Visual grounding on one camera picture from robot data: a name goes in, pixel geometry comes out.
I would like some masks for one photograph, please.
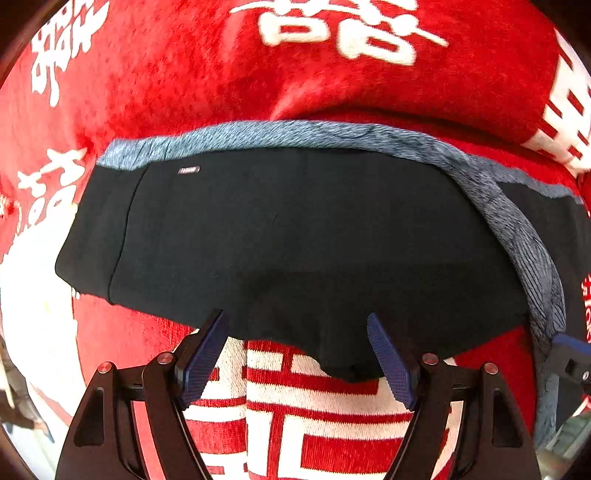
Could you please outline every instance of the small tag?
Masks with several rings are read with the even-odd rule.
[[[199,171],[199,166],[196,167],[184,167],[178,170],[178,175],[185,175],[186,173],[197,173]]]

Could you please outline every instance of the seam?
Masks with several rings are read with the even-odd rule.
[[[123,239],[121,240],[121,249],[119,250],[119,255],[117,257],[117,262],[115,263],[115,267],[113,268],[113,273],[111,274],[111,279],[109,280],[109,286],[107,287],[107,301],[113,305],[113,302],[111,301],[111,285],[113,284],[113,278],[115,277],[115,273],[117,272],[117,268],[119,267],[119,263],[121,262],[121,257],[123,256],[123,248],[125,247],[125,240],[127,239],[127,230],[129,227],[129,214],[131,213],[131,209],[134,205],[134,200],[135,200],[135,195],[138,191],[139,188],[139,184],[142,182],[142,180],[144,179],[144,175],[146,174],[146,172],[148,171],[148,169],[150,168],[151,165],[146,165],[144,171],[142,172],[142,174],[140,175],[137,183],[135,184],[134,187],[134,192],[131,195],[131,198],[129,200],[129,206],[127,208],[127,212],[125,214],[125,231],[123,233]]]

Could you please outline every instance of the black fabric garment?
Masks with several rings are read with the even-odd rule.
[[[554,261],[564,290],[566,331],[585,341],[587,329],[581,282],[591,273],[591,225],[587,210],[572,197],[549,199],[523,185],[500,184],[525,214]],[[578,408],[583,388],[560,381],[557,424],[562,425]]]
[[[372,312],[444,358],[527,322],[506,253],[454,181],[362,151],[96,167],[56,272],[81,293],[194,327],[224,309],[233,337],[296,346],[349,381],[381,376]]]

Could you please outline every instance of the red blanket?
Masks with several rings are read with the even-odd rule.
[[[61,419],[58,439],[100,362],[140,364],[189,333],[80,297],[53,273],[72,204],[113,139],[332,119],[424,131],[583,194],[584,177],[579,190],[573,174],[591,169],[591,77],[526,0],[77,0],[32,40],[0,105],[0,252],[9,252],[0,286],[20,292],[2,298],[4,331],[15,363]],[[224,359],[207,400],[188,413],[212,473],[383,476],[409,418],[383,379],[345,384],[269,342],[229,341]],[[497,363],[532,426],[528,332],[455,361]],[[438,479],[458,415],[452,409]],[[141,414],[138,426],[145,438]],[[153,447],[143,447],[155,471]]]

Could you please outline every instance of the metal screw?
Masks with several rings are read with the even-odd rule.
[[[496,375],[499,372],[499,367],[491,362],[488,362],[484,364],[484,371],[488,374]]]
[[[97,368],[97,372],[100,374],[105,374],[111,371],[111,368],[113,368],[113,364],[111,362],[102,362],[99,365],[99,368]]]
[[[423,363],[427,365],[437,365],[439,363],[439,357],[434,353],[425,353],[423,355]]]
[[[174,355],[170,352],[164,352],[158,355],[158,363],[160,365],[168,365],[170,362],[174,360]]]

